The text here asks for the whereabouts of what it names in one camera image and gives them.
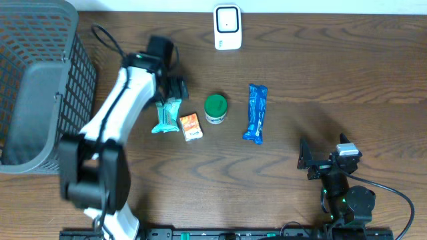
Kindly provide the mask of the teal wet wipes pack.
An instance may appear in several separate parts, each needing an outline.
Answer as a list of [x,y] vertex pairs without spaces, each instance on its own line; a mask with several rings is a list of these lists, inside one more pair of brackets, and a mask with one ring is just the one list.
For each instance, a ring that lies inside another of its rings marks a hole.
[[152,133],[167,133],[179,131],[177,116],[182,100],[170,98],[165,103],[156,102],[158,124],[151,130]]

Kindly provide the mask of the blue snack bar wrapper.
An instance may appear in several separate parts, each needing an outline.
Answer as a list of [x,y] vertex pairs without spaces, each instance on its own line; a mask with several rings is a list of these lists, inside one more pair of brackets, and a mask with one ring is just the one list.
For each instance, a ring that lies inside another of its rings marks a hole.
[[262,130],[266,115],[268,88],[264,85],[250,84],[248,102],[248,128],[242,138],[251,140],[257,145],[263,143]]

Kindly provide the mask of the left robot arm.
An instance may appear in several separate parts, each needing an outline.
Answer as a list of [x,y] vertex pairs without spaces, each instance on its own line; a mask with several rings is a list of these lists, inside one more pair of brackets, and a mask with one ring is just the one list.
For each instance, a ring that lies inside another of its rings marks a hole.
[[146,51],[124,55],[114,88],[93,119],[60,139],[61,196],[93,219],[91,229],[62,230],[60,239],[141,237],[139,219],[127,203],[125,144],[144,107],[188,96],[185,81],[169,75],[175,52],[172,41],[152,36]]

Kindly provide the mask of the orange tissue pack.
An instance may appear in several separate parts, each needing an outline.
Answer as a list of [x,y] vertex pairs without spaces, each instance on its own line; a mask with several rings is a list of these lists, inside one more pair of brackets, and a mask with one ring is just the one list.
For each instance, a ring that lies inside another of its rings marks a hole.
[[196,113],[180,117],[179,121],[186,141],[193,141],[203,137],[203,131]]

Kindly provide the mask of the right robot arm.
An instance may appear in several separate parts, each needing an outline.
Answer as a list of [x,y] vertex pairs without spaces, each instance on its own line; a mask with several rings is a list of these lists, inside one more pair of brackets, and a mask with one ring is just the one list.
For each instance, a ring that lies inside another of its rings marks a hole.
[[323,226],[323,239],[367,239],[366,224],[372,221],[376,195],[360,186],[349,186],[348,177],[358,169],[362,153],[344,134],[327,160],[315,160],[304,139],[300,140],[297,168],[308,171],[309,180],[322,182],[321,205],[328,202],[325,213],[332,222]]

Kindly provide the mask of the green lid jar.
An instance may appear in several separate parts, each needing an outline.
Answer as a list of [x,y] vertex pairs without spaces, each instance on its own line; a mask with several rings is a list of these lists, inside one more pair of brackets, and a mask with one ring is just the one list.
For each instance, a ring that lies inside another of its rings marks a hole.
[[205,100],[204,111],[206,120],[214,125],[220,124],[226,118],[228,103],[224,96],[210,95]]

